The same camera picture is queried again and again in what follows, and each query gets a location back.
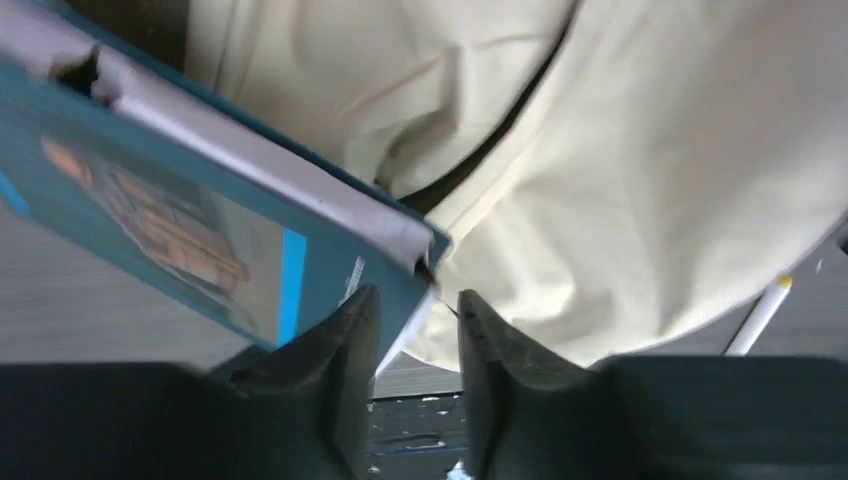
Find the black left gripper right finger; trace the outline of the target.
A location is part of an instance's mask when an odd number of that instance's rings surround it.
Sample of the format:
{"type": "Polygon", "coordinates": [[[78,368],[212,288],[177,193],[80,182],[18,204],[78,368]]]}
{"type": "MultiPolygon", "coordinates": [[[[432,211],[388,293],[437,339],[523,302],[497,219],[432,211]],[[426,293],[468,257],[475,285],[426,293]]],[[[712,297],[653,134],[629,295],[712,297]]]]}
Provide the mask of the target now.
{"type": "Polygon", "coordinates": [[[579,367],[476,292],[458,300],[476,479],[843,479],[847,366],[815,357],[617,356],[579,367]]]}

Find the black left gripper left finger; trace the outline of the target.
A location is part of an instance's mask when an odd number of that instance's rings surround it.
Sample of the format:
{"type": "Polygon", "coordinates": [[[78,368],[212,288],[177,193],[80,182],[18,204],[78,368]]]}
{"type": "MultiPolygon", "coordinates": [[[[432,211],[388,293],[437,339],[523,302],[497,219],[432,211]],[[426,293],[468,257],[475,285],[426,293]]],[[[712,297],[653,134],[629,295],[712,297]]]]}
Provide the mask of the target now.
{"type": "Polygon", "coordinates": [[[363,287],[260,358],[5,364],[5,479],[358,479],[380,298],[363,287]]]}

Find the cream canvas backpack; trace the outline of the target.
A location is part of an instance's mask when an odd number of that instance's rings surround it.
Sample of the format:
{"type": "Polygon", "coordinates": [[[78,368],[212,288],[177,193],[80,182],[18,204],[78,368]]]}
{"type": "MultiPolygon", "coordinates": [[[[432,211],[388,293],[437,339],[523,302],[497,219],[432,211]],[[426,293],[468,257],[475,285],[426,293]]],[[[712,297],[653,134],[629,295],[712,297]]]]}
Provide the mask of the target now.
{"type": "Polygon", "coordinates": [[[458,294],[589,366],[757,296],[847,210],[843,1],[193,1],[187,73],[452,245],[458,294]]]}

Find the teal hardcover book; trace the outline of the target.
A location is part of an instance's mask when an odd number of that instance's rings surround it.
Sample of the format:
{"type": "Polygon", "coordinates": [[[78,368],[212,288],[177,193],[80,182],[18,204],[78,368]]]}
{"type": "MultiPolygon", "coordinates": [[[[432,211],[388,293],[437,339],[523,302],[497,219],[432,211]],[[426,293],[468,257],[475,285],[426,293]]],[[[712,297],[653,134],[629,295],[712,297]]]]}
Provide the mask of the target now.
{"type": "Polygon", "coordinates": [[[448,239],[50,1],[1,5],[1,198],[265,351],[378,292],[385,368],[448,239]]]}

